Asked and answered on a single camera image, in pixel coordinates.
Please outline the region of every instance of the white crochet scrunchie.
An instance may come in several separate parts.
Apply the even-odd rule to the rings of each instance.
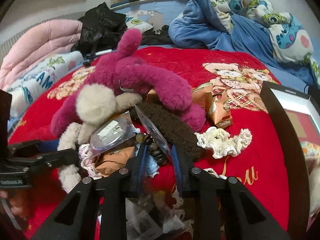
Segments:
[[[252,141],[251,132],[241,129],[239,135],[229,138],[230,134],[221,128],[210,127],[205,133],[195,133],[197,145],[213,151],[212,157],[220,159],[227,155],[238,156]]]

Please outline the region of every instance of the wall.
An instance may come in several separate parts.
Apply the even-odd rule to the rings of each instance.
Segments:
[[[305,0],[270,0],[276,11],[290,12],[302,23],[311,38],[320,38],[320,24]]]
[[[0,44],[24,30],[44,20],[69,15],[73,18],[77,12],[85,12],[100,3],[108,6],[115,0],[15,0],[0,23]]]

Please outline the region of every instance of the magenta plush toy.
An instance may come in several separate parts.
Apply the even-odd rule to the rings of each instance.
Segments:
[[[141,39],[139,30],[129,29],[122,36],[116,52],[100,57],[95,71],[64,101],[52,117],[53,135],[60,137],[70,123],[82,122],[76,112],[77,97],[83,86],[94,83],[110,88],[115,96],[124,91],[146,95],[154,88],[167,109],[181,111],[181,119],[194,131],[202,128],[205,112],[199,105],[191,104],[191,87],[188,82],[169,70],[147,65],[144,60],[132,57]],[[99,101],[95,102],[92,95],[89,104],[99,104]]]

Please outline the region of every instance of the bolt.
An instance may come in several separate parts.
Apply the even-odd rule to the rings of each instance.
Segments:
[[[90,177],[85,177],[85,178],[82,179],[82,182],[84,184],[89,184],[91,181],[92,181],[92,178],[90,178]]]
[[[193,168],[191,169],[191,172],[192,172],[193,174],[199,174],[199,173],[201,172],[201,169],[198,168],[198,167],[193,167]]]
[[[235,177],[230,177],[229,179],[229,182],[232,183],[232,184],[236,184],[238,182],[238,179],[235,178]]]
[[[119,173],[124,175],[124,174],[127,174],[129,172],[129,170],[127,168],[121,168],[119,169]]]

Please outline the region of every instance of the red blanket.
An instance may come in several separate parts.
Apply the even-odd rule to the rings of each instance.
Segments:
[[[188,80],[192,87],[213,80],[216,89],[228,90],[233,104],[234,124],[228,127],[227,131],[231,135],[237,135],[241,128],[248,128],[252,133],[252,143],[235,158],[216,160],[208,154],[195,165],[203,169],[212,167],[218,174],[238,177],[280,225],[287,229],[289,189],[283,153],[272,121],[259,99],[260,90],[251,86],[261,86],[263,79],[277,82],[274,76],[268,73],[259,60],[239,52],[149,47],[138,50],[135,55],[145,59],[151,65],[175,72]],[[236,63],[238,66],[236,70],[234,68],[230,70],[228,67],[221,69],[213,67],[209,72],[204,69],[203,64],[206,63]],[[49,130],[51,117],[66,96],[81,83],[85,76],[84,72],[87,70],[81,69],[65,76],[48,93],[43,94],[33,103],[9,142],[56,139]],[[172,166],[168,164],[161,167],[159,172],[160,174],[153,179],[153,185],[157,189],[171,193],[175,183]],[[25,231],[28,238],[64,196],[56,171],[37,179],[32,189],[34,215],[30,218],[29,228]]]

